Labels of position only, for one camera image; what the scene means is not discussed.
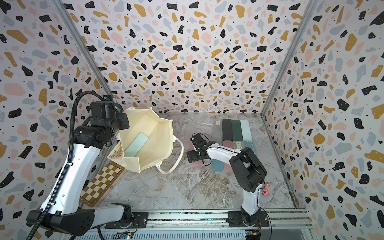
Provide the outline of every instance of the black cable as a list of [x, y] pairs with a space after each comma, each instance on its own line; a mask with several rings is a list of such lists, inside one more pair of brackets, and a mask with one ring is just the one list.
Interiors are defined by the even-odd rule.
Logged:
[[265, 213], [266, 213], [266, 215], [268, 216], [268, 219], [269, 219], [269, 226], [271, 227], [271, 234], [269, 235], [269, 240], [271, 240], [271, 238], [272, 238], [272, 222], [271, 222], [271, 218], [269, 217], [269, 215], [268, 215], [268, 212], [264, 209], [264, 208], [262, 208], [262, 207], [260, 207]]
[[260, 175], [260, 178], [263, 179], [263, 182], [264, 182], [264, 187], [261, 189], [263, 190], [265, 187], [266, 187], [266, 184], [265, 184], [265, 177], [262, 177], [262, 175], [259, 173], [259, 171], [255, 168], [256, 172]]
[[97, 232], [99, 233], [99, 237], [101, 240], [105, 240], [105, 238], [103, 237], [103, 235], [101, 234], [101, 229], [100, 227], [97, 228]]
[[102, 101], [104, 100], [99, 94], [97, 94], [95, 92], [85, 91], [85, 92], [79, 93], [79, 95], [76, 97], [75, 101], [73, 102], [72, 111], [71, 111], [71, 119], [70, 119], [70, 147], [69, 147], [69, 151], [68, 151], [67, 161], [64, 163], [63, 170], [62, 170], [61, 174], [59, 175], [59, 178], [57, 179], [55, 187], [52, 190], [52, 195], [48, 201], [47, 206], [45, 207], [45, 209], [42, 211], [42, 213], [37, 218], [36, 223], [33, 225], [30, 232], [28, 233], [26, 240], [31, 240], [33, 238], [37, 229], [39, 228], [42, 221], [44, 220], [45, 216], [48, 214], [49, 209], [52, 206], [51, 204], [53, 204], [55, 202], [57, 193], [59, 192], [61, 184], [63, 183], [64, 177], [65, 177], [65, 175], [66, 175], [66, 173], [67, 173], [67, 171], [68, 171], [68, 169], [72, 163], [73, 145], [74, 145], [74, 119], [77, 115], [77, 105], [79, 104], [80, 99], [87, 94], [94, 95]]
[[204, 166], [209, 166], [209, 165], [211, 165], [211, 163], [212, 163], [212, 159], [210, 159], [211, 160], [211, 162], [209, 163], [209, 164], [207, 164], [207, 165], [205, 165], [205, 163], [204, 163], [204, 159], [202, 159], [201, 161], [203, 162], [203, 165]]
[[133, 220], [136, 220], [137, 221], [137, 228], [136, 228], [136, 230], [133, 232], [133, 233], [136, 233], [137, 232], [137, 230], [139, 229], [139, 220], [137, 220], [137, 219], [133, 219]]
[[204, 135], [204, 134], [202, 134], [201, 132], [196, 132], [196, 133], [192, 134], [192, 137], [193, 137], [195, 134], [201, 134], [201, 135], [203, 135], [203, 136], [208, 140], [208, 142], [210, 142], [209, 138], [207, 138], [207, 136]]

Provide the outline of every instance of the marble floor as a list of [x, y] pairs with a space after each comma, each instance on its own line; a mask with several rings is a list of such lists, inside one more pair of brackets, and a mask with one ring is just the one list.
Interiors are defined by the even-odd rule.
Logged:
[[[233, 172], [224, 169], [216, 173], [210, 166], [194, 167], [188, 163], [188, 141], [195, 132], [211, 136], [213, 119], [249, 120], [256, 155], [267, 170], [265, 182], [270, 196], [261, 196], [263, 208], [294, 208], [289, 190], [281, 173], [278, 160], [259, 114], [159, 114], [173, 119], [174, 135], [184, 144], [185, 150], [177, 168], [170, 174], [161, 174], [156, 167], [141, 173], [127, 171], [110, 191], [100, 206], [113, 202], [130, 204], [132, 209], [238, 209], [243, 201], [243, 189]], [[170, 169], [179, 156], [180, 144], [176, 141], [172, 155], [161, 168]]]

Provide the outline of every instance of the terrazzo wallpaper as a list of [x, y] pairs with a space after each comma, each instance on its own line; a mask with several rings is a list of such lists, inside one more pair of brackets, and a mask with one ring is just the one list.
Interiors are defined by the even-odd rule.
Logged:
[[384, 239], [384, 4], [320, 1], [266, 120], [319, 239]]
[[258, 112], [304, 0], [65, 0], [115, 97], [157, 112]]
[[[103, 92], [51, 2], [0, 0], [0, 8], [0, 239], [23, 240], [28, 212], [46, 199], [66, 159], [73, 99]], [[78, 121], [96, 100], [83, 97]], [[35, 238], [51, 235], [40, 228]]]

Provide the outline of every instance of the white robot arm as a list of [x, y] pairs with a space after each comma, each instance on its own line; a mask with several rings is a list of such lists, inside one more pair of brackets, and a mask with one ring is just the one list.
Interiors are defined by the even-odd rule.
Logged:
[[213, 141], [206, 142], [198, 133], [193, 135], [190, 140], [195, 149], [187, 152], [190, 163], [210, 158], [231, 165], [237, 182], [243, 188], [243, 205], [241, 207], [243, 223], [247, 226], [253, 226], [260, 213], [259, 198], [265, 187], [264, 178], [267, 174], [255, 153], [248, 147], [232, 149]]
[[[91, 116], [74, 129], [77, 104], [86, 94], [95, 95], [101, 101], [91, 103]], [[132, 222], [131, 209], [126, 204], [79, 208], [81, 190], [100, 150], [104, 145], [111, 144], [112, 137], [118, 130], [129, 128], [122, 107], [111, 99], [110, 95], [102, 98], [94, 92], [82, 92], [75, 99], [71, 113], [70, 147], [66, 162], [41, 208], [29, 212], [27, 221], [34, 226], [27, 240], [33, 238], [39, 227], [81, 236], [89, 229], [108, 222], [117, 222], [120, 226], [127, 226]]]

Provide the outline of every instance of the wooden chessboard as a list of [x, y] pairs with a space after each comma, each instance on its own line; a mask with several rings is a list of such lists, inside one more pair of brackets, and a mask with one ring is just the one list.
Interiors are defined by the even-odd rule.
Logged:
[[97, 207], [127, 170], [110, 161], [81, 191], [80, 201], [89, 207]]

